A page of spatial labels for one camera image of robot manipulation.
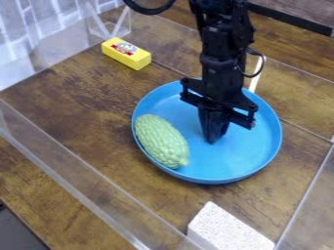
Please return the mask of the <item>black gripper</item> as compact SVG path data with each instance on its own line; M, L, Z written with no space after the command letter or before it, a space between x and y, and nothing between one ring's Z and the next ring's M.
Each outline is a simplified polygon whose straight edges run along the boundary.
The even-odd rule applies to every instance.
M225 136L231 123L253 128L258 105L243 94L246 57L217 59L200 55L199 60L202 78L180 80L180 99L198 108L202 133L213 144Z

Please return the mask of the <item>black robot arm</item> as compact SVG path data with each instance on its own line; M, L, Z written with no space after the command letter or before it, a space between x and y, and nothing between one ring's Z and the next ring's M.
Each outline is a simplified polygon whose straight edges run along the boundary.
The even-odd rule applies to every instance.
M204 139L215 143L229 126L254 126L258 105L243 94L254 28L247 0L190 0L202 42L202 77L180 80L180 99L198 108Z

